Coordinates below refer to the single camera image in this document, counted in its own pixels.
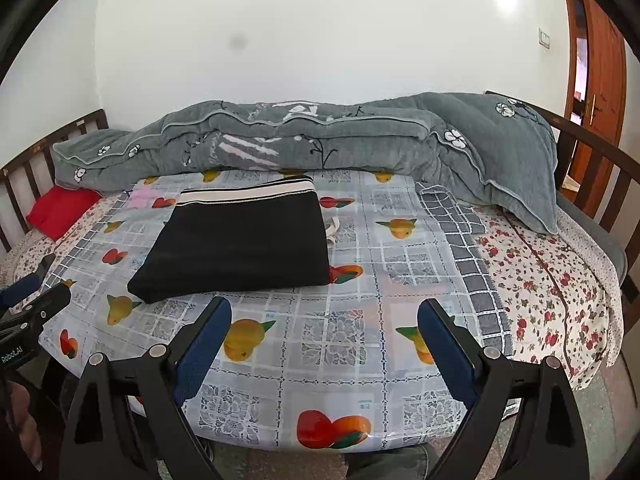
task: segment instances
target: floor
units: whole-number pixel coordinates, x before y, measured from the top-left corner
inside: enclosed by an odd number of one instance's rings
[[[587,438],[591,478],[604,480],[640,431],[640,410],[622,355],[575,397]],[[511,417],[500,426],[478,479],[494,477],[514,422]],[[448,438],[432,441],[438,453],[448,443]],[[346,473],[339,455],[267,452],[225,444],[216,445],[215,463],[225,480],[341,480]]]

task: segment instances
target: wooden door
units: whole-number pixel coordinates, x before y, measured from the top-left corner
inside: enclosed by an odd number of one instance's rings
[[[582,126],[607,139],[614,146],[620,141],[626,100],[625,42],[620,31],[594,0],[583,0],[588,30],[587,95]],[[569,175],[582,182],[591,149],[578,144]],[[578,204],[593,217],[598,210],[612,170],[603,160],[586,204]]]

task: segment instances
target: wooden bed frame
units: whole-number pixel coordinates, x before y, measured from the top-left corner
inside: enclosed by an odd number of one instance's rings
[[[68,140],[69,135],[74,132],[79,132],[80,135],[85,135],[87,133],[86,126],[87,124],[91,123],[95,123],[96,127],[99,130],[109,127],[107,123],[107,115],[104,113],[104,110],[96,110],[95,112],[91,112],[90,114],[87,114],[69,124],[66,124],[65,126],[62,126],[62,128],[57,129],[52,134],[49,134],[43,139],[40,139],[35,144],[32,144],[20,155],[9,161],[9,163],[0,170],[0,184],[4,184],[6,193],[9,197],[9,200],[11,201],[11,205],[14,208],[15,217],[20,223],[20,227],[25,234],[27,234],[31,230],[31,227],[24,219],[25,213],[21,211],[18,199],[15,195],[14,186],[12,186],[10,180],[12,173],[14,173],[16,170],[19,170],[20,168],[23,168],[27,177],[27,181],[29,183],[29,188],[31,189],[31,193],[33,194],[33,198],[35,200],[39,199],[40,189],[38,188],[38,184],[33,174],[33,168],[31,166],[32,160],[36,156],[42,154],[47,163],[47,169],[49,170],[51,181],[55,182],[55,170],[53,167],[53,160],[51,158],[51,147],[56,142]],[[9,250],[11,250],[12,245],[5,235],[4,230],[2,230],[2,225],[0,225],[0,242],[2,242],[5,251],[9,252]]]
[[[611,164],[616,165],[620,168],[620,174],[616,179],[616,184],[610,196],[609,202],[607,203],[604,215],[600,219],[600,226],[607,232],[610,232],[613,224],[618,218],[620,208],[625,201],[626,192],[629,189],[631,180],[635,180],[640,184],[640,163],[638,163],[636,160],[633,160],[625,152],[613,146],[612,144],[609,144],[601,137],[598,137],[597,135],[592,134],[583,127],[578,126],[578,124],[572,123],[564,117],[545,110],[544,108],[540,108],[530,103],[526,104],[536,110],[542,117],[546,119],[549,124],[560,130],[560,136],[558,138],[558,166],[556,167],[556,172],[554,174],[556,189],[559,190],[562,187],[564,177],[568,173],[571,166],[576,144],[578,142],[581,142],[592,149],[591,158],[584,174],[584,178],[580,183],[580,191],[578,192],[574,201],[576,207],[583,210],[587,205],[591,195],[591,191],[593,189],[594,181],[598,172],[600,171],[603,162],[606,163],[606,160],[608,160]],[[25,234],[30,231],[31,227],[27,224],[27,221],[24,218],[24,212],[20,209],[20,205],[16,198],[14,188],[9,177],[19,168],[24,168],[31,193],[33,194],[34,199],[37,200],[40,197],[40,189],[38,188],[36,179],[33,175],[33,169],[31,167],[32,159],[42,153],[46,160],[51,179],[52,181],[54,181],[54,166],[50,152],[52,145],[56,142],[67,140],[69,135],[73,132],[79,131],[81,135],[86,134],[86,125],[90,123],[95,123],[98,129],[108,128],[107,117],[104,113],[104,110],[96,110],[95,112],[87,114],[76,121],[62,126],[62,128],[59,128],[52,134],[49,134],[48,136],[44,137],[43,139],[39,140],[29,148],[24,150],[20,155],[16,156],[0,170],[0,184],[4,184],[7,195],[9,196],[9,199],[13,206],[15,216]],[[9,251],[11,249],[12,245],[10,244],[7,236],[2,230],[1,225],[0,241],[2,242],[5,250]],[[631,269],[633,264],[638,259],[638,255],[640,254],[640,222],[636,224],[636,228],[631,236],[631,239],[626,245],[625,253],[628,259],[628,269]],[[631,329],[631,327],[639,319],[640,297],[638,297],[638,300],[635,301],[634,304],[625,312],[625,332],[628,332],[628,330]]]

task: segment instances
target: white wall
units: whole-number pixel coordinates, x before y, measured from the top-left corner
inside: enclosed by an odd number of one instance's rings
[[[208,99],[566,99],[565,0],[98,0],[95,38],[102,106],[127,129]]]
[[[626,44],[626,106],[625,118],[622,123],[619,147],[627,152],[635,160],[640,160],[640,61]],[[596,220],[600,220],[606,208],[609,197],[613,191],[615,179],[618,177],[618,168],[611,173],[609,186],[600,204]],[[611,234],[626,246],[640,219],[640,186],[631,181],[631,186],[626,194],[625,202],[620,209],[616,223],[611,229]],[[636,285],[640,285],[640,262],[636,263],[629,273]]]
[[[59,0],[18,53],[0,85],[0,166],[60,126],[100,107],[94,56],[96,2]],[[26,179],[15,174],[12,182],[26,214],[33,204]],[[0,186],[0,223],[11,241],[23,236],[4,186]]]

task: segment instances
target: blue gripper pad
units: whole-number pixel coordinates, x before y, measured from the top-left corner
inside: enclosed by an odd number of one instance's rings
[[[175,369],[174,402],[176,406],[182,406],[185,400],[196,396],[231,326],[229,301],[220,297],[214,300],[222,301],[210,315],[200,333],[193,339]]]
[[[24,298],[37,292],[42,284],[42,280],[37,274],[32,272],[21,278],[5,290],[0,290],[0,310],[11,308],[20,303]]]
[[[478,400],[473,367],[429,300],[424,300],[418,307],[418,331],[451,397],[463,402],[469,410]]]

